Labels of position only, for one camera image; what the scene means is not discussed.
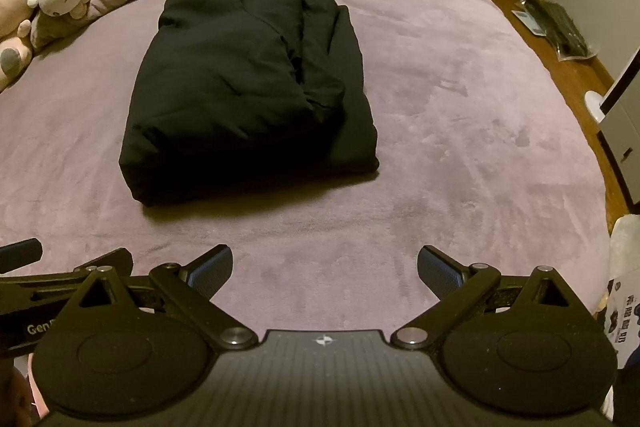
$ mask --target black jacket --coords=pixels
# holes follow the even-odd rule
[[[237,183],[371,172],[362,56],[333,0],[167,0],[120,154],[144,204]]]

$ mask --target wooden floor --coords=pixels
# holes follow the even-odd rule
[[[601,71],[599,62],[593,66],[584,62],[565,61],[558,62],[555,50],[543,38],[536,37],[511,13],[514,4],[518,0],[492,0],[494,4],[502,10],[511,24],[522,36],[524,41],[533,49],[547,70],[551,73],[556,86],[567,105],[574,112],[575,118],[580,123],[580,127],[587,138],[587,142],[593,149],[600,169],[604,176],[606,186],[606,204],[607,204],[607,225],[609,233],[613,229],[616,220],[625,214],[629,214],[629,208],[626,204],[620,183],[616,177],[609,159],[607,158],[602,146],[596,136],[598,132],[597,124],[591,119],[587,109],[584,106],[584,93],[588,90],[594,90],[600,94],[604,94],[610,87],[611,79],[606,73],[598,74]]]

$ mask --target purple fleece blanket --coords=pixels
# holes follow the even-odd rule
[[[258,333],[390,333],[436,300],[415,270],[431,243],[504,273],[556,266],[596,305],[608,265],[596,158],[491,1],[336,0],[364,58],[375,179],[144,209],[118,155],[164,1],[136,0],[54,42],[0,95],[0,241],[45,247],[20,273],[126,247],[140,274],[227,243],[236,267],[214,302]]]

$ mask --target black mechanical arm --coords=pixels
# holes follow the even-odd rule
[[[11,269],[41,255],[35,239],[0,249]],[[610,425],[599,408],[615,352],[548,266],[502,276],[423,247],[418,274],[441,300],[389,342],[380,330],[260,341],[210,302],[232,273],[226,245],[144,277],[132,267],[120,248],[0,279],[0,358],[34,351],[51,411],[39,425]]]

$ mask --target white cabinet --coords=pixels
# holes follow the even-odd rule
[[[640,202],[640,74],[609,109],[600,130],[633,203]]]

